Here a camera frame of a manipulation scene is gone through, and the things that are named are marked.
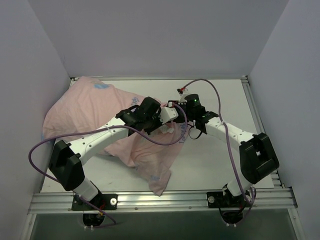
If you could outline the blue and pink pillowcase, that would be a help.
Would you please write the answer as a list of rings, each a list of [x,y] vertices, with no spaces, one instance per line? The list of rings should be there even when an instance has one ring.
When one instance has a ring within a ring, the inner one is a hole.
[[[121,110],[140,105],[143,99],[142,95],[83,76],[50,108],[44,118],[42,137],[96,130]],[[170,122],[149,136],[157,144],[134,133],[100,153],[118,157],[128,167],[134,167],[148,182],[149,189],[160,196],[168,185],[170,168],[182,150],[187,133],[184,123]]]

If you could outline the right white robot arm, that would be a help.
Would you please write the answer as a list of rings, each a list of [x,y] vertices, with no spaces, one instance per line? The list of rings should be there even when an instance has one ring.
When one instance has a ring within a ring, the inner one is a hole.
[[[270,138],[223,121],[221,113],[207,111],[201,105],[198,94],[182,93],[179,101],[170,100],[167,105],[177,111],[175,123],[188,120],[201,134],[226,143],[234,177],[221,190],[223,203],[232,207],[244,199],[252,204],[253,186],[280,166]]]

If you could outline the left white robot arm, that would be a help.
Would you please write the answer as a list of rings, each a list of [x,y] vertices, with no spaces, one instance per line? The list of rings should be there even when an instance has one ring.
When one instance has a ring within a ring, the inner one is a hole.
[[[138,133],[146,138],[153,130],[175,121],[187,120],[183,108],[177,102],[167,106],[151,97],[146,97],[140,105],[121,110],[109,122],[97,130],[79,133],[79,139],[58,141],[49,161],[49,170],[64,190],[73,191],[83,198],[83,204],[90,210],[100,206],[99,189],[85,176],[83,166],[95,154],[109,145]]]

